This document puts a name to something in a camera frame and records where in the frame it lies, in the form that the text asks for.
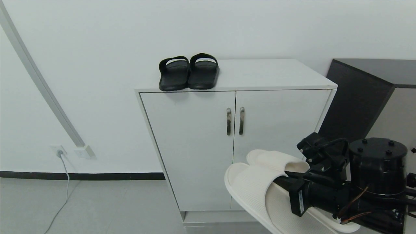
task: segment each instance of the white slipper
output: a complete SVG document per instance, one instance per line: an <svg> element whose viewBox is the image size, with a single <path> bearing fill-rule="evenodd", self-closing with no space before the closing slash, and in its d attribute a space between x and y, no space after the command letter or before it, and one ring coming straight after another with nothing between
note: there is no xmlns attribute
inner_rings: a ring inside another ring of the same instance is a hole
<svg viewBox="0 0 416 234"><path fill-rule="evenodd" d="M255 149L250 151L247 155L247 162L249 165L262 165L280 172L290 171L305 173L309 169L309 164L307 162L302 161L292 155L278 151L267 151L262 149ZM289 196L288 191L280 186L278 187L286 196ZM329 214L328 212L322 211L321 209L315 207L310 207L307 212L318 221L326 223L326 225L339 232L352 233L361 227L359 224L353 222L340 224L340 219L333 219L332 217L328 217L327 215L323 214L323 212Z"/></svg>
<svg viewBox="0 0 416 234"><path fill-rule="evenodd" d="M279 176L285 176L284 172L235 163L225 172L224 180L236 202L273 234L336 234L309 213L302 217L292 214L289 197L273 183Z"/></svg>
<svg viewBox="0 0 416 234"><path fill-rule="evenodd" d="M305 173L309 170L307 162L279 151L252 150L247 155L247 162L249 165L259 164L281 172Z"/></svg>

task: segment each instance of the white cabinet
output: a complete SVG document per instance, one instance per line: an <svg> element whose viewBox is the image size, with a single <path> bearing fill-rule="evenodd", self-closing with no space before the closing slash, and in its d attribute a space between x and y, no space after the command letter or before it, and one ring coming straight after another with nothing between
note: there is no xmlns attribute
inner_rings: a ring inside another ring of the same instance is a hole
<svg viewBox="0 0 416 234"><path fill-rule="evenodd" d="M140 96L180 209L229 209L224 172L233 162L234 136L227 135L227 109L234 116L235 92Z"/></svg>
<svg viewBox="0 0 416 234"><path fill-rule="evenodd" d="M302 157L296 144L319 127L337 85L296 60L219 60L211 90L136 89L155 149L182 212L240 209L224 185L253 149Z"/></svg>

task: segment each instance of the robotic arm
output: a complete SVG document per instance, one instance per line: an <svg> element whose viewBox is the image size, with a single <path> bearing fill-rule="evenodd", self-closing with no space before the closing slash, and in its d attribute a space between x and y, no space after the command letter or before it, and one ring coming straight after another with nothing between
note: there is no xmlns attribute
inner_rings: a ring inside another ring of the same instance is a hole
<svg viewBox="0 0 416 234"><path fill-rule="evenodd" d="M402 234L407 215L415 218L416 174L406 175L407 148L385 138L348 143L345 138L327 141L317 133L304 138L297 148L310 169L286 172L274 183L290 195L292 213L302 216L316 207L341 219L384 233ZM345 178L350 163L351 181Z"/></svg>

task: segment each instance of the black baseboard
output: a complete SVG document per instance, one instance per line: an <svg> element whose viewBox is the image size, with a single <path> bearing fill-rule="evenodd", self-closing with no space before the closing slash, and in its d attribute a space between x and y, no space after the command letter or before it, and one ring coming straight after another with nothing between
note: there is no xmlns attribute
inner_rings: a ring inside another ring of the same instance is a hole
<svg viewBox="0 0 416 234"><path fill-rule="evenodd" d="M0 171L2 178L16 179L55 179L67 180L65 173L48 173L48 172L7 172ZM165 176L162 172L150 173L100 173L100 174L84 174L70 173L71 180L164 180Z"/></svg>

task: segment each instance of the black slide sandal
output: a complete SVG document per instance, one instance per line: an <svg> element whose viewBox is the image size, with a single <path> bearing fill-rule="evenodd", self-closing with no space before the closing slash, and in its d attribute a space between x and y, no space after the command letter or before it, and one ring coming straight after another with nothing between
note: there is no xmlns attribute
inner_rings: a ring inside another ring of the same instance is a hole
<svg viewBox="0 0 416 234"><path fill-rule="evenodd" d="M213 59L211 61L199 61L198 59ZM209 54L197 54L190 60L191 74L188 79L188 87L194 90L208 90L214 88L217 83L220 67L214 56Z"/></svg>
<svg viewBox="0 0 416 234"><path fill-rule="evenodd" d="M187 87L189 76L189 61L185 56L167 58L159 63L159 89L162 91L182 90Z"/></svg>

